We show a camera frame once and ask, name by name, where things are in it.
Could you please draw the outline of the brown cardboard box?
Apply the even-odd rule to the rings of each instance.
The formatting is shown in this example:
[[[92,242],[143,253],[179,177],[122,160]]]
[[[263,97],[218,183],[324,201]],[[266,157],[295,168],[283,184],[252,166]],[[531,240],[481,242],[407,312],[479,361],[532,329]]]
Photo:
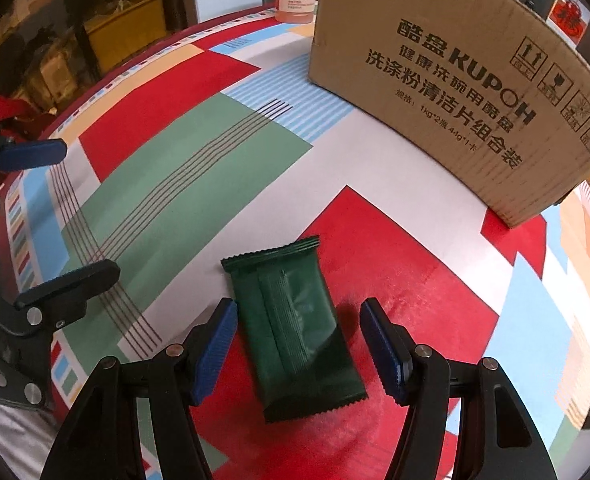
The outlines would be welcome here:
[[[590,66],[518,0],[320,0],[309,76],[509,226],[590,176]]]

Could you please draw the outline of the red fortune door poster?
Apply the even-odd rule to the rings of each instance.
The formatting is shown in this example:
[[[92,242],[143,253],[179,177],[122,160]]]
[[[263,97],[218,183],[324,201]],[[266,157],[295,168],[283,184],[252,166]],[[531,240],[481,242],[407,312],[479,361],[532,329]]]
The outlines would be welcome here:
[[[590,24],[590,10],[580,0],[554,0],[546,22],[572,49],[576,49]]]

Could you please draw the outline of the yellow storage bin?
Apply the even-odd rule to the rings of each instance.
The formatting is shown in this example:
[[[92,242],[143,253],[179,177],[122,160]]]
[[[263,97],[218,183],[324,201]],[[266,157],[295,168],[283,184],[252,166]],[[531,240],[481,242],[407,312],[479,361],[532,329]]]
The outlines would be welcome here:
[[[105,75],[167,36],[164,0],[119,0],[114,11],[95,15],[84,28]]]

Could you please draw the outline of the colourful patchwork tablecloth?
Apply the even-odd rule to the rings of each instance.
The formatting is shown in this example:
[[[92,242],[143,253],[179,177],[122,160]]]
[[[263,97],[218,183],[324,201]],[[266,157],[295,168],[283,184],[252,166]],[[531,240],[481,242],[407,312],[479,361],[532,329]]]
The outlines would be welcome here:
[[[102,82],[52,129],[54,168],[7,185],[13,292],[111,258],[119,283],[52,344],[64,416],[103,356],[145,359],[232,292],[221,260],[316,235],[365,401],[269,424],[242,339],[194,412],[218,479],[380,479],[405,412],[358,326],[376,297],[448,359],[497,359],[562,479],[590,464],[590,187],[515,229],[395,131],[307,79],[312,29],[261,11]]]

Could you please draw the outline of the dark green snack packet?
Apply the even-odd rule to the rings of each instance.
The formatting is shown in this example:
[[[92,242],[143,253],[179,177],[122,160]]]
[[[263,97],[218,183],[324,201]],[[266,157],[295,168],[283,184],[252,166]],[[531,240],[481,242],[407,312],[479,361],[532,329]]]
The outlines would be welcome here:
[[[319,246],[315,235],[221,260],[269,424],[368,398],[321,272]]]

